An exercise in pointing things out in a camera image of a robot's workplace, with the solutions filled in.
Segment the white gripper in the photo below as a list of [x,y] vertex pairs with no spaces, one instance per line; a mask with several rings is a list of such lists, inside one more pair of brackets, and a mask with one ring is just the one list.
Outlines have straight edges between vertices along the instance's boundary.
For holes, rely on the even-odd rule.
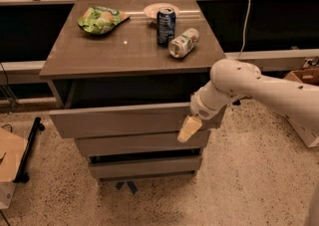
[[205,85],[190,98],[190,111],[178,133],[179,142],[187,142],[202,126],[201,120],[209,120],[216,116],[226,105],[226,94],[214,85]]

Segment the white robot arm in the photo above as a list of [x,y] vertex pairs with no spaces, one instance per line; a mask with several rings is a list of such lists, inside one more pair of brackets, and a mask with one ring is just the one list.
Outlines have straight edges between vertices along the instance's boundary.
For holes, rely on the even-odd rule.
[[186,226],[318,226],[319,93],[221,60],[191,99],[212,131]]

